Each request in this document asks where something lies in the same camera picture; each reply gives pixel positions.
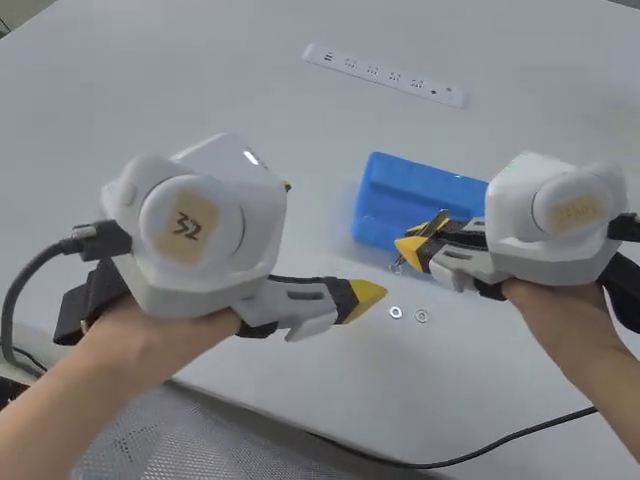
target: label sticker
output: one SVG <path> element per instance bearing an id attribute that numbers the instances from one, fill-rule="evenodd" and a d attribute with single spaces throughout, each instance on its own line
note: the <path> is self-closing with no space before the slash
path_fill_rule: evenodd
<path id="1" fill-rule="evenodd" d="M 583 227 L 604 218 L 605 211 L 597 196 L 581 195 L 556 205 L 549 212 L 551 228 L 555 233 L 563 233 Z"/>
<path id="2" fill-rule="evenodd" d="M 169 258 L 196 265 L 217 223 L 218 209 L 208 199 L 182 191 L 155 247 Z"/>

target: led light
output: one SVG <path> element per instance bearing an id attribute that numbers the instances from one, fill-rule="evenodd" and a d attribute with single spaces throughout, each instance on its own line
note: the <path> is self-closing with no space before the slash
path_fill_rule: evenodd
<path id="1" fill-rule="evenodd" d="M 242 153 L 244 153 L 244 156 L 247 157 L 251 163 L 253 163 L 254 165 L 260 165 L 260 161 L 249 150 L 245 150 Z"/>

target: hand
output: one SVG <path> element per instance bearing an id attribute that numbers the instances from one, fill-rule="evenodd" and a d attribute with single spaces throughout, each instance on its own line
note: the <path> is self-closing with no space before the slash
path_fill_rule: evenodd
<path id="1" fill-rule="evenodd" d="M 554 288 L 509 280 L 503 293 L 565 374 L 588 368 L 603 353 L 627 352 L 599 285 Z"/>
<path id="2" fill-rule="evenodd" d="M 240 318 L 229 309 L 195 319 L 158 319 L 146 315 L 129 297 L 95 322 L 70 355 L 76 361 L 115 367 L 135 396 L 162 383 L 239 328 Z"/>

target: power strip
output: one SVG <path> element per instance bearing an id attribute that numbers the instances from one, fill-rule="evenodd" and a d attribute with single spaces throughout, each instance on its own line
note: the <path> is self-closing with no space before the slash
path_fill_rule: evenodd
<path id="1" fill-rule="evenodd" d="M 320 67 L 385 85 L 450 107 L 464 108 L 466 103 L 465 94 L 459 88 L 424 75 L 416 75 L 380 62 L 323 47 L 317 43 L 309 45 L 302 58 Z"/>

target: metal washer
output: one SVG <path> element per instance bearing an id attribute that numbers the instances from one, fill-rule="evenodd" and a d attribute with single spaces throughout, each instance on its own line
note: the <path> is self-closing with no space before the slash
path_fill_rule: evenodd
<path id="1" fill-rule="evenodd" d="M 402 318 L 402 309 L 400 307 L 393 306 L 389 309 L 389 315 L 391 318 Z"/>
<path id="2" fill-rule="evenodd" d="M 427 323 L 429 321 L 429 313 L 424 308 L 419 308 L 413 314 L 413 318 L 415 318 L 418 323 Z"/>

